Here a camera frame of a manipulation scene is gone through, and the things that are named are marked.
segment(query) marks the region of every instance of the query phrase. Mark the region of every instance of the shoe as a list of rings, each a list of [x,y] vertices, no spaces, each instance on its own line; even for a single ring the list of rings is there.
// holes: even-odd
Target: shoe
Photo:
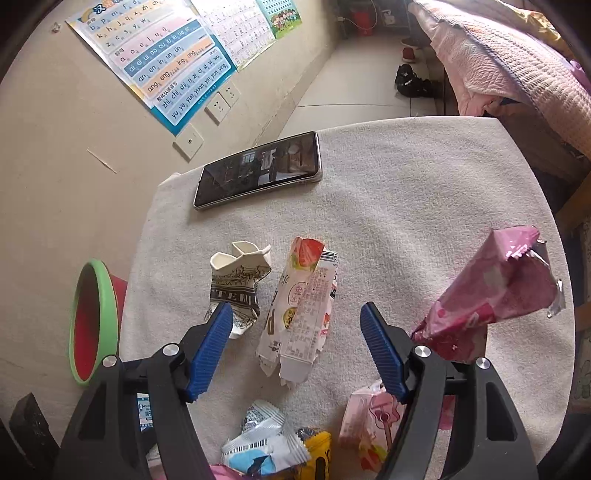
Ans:
[[[418,44],[418,42],[415,41],[415,39],[413,39],[412,37],[406,37],[403,38],[400,43],[402,45],[404,45],[405,47],[410,47],[410,48],[421,48]]]
[[[404,47],[402,49],[402,61],[406,63],[415,63],[417,58],[414,56],[414,50],[411,47]]]
[[[420,79],[410,65],[403,64],[398,67],[394,84],[398,91],[405,97],[433,97],[431,82]]]

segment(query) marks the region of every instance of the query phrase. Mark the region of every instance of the pink foil wrapper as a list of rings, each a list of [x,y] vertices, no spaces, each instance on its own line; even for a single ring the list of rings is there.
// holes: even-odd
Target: pink foil wrapper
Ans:
[[[454,282],[413,332],[415,343],[446,360],[484,356],[486,325],[563,307],[561,282],[550,271],[545,243],[533,226],[492,230]],[[446,398],[440,428],[451,428],[453,397]]]
[[[242,480],[244,478],[239,472],[225,465],[210,465],[210,467],[216,480]],[[155,477],[155,480],[166,480],[166,475],[162,473]]]

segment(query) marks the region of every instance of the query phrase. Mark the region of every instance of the crumpled snack wrapper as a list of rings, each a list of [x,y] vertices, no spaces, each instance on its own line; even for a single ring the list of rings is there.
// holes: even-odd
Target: crumpled snack wrapper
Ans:
[[[328,333],[336,295],[337,254],[311,238],[296,237],[256,349],[268,375],[281,363],[281,384],[306,380]]]
[[[534,226],[492,230],[454,282],[413,332],[415,343],[446,360],[472,362],[485,355],[486,325],[564,308],[562,282]],[[451,429],[454,397],[444,399],[440,428]]]
[[[272,475],[311,460],[285,414],[264,400],[246,412],[242,433],[222,447],[223,465],[249,476]]]
[[[316,427],[302,427],[296,434],[304,442],[311,459],[305,464],[266,476],[265,480],[329,480],[332,444],[330,433]]]
[[[216,480],[242,480],[244,478],[239,472],[225,465],[210,465],[210,467]],[[153,476],[152,478],[154,480],[166,480],[166,475],[161,473],[159,476]]]
[[[339,444],[358,450],[363,470],[379,472],[405,408],[386,392],[381,380],[354,391],[343,416]]]

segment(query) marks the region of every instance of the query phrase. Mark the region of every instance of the tiled floor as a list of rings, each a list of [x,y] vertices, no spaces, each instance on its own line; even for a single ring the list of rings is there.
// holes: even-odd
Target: tiled floor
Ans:
[[[400,37],[393,35],[342,41],[295,108],[281,137],[371,120],[436,115],[433,99],[410,99],[396,90],[402,48]],[[415,55],[414,71],[428,78],[421,51]]]

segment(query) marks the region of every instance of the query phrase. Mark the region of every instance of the pink bedding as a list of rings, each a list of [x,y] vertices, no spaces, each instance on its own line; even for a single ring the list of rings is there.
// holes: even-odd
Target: pink bedding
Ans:
[[[409,6],[446,68],[461,115],[482,116],[502,98],[531,105],[591,157],[591,96],[558,52],[532,36],[445,2]]]

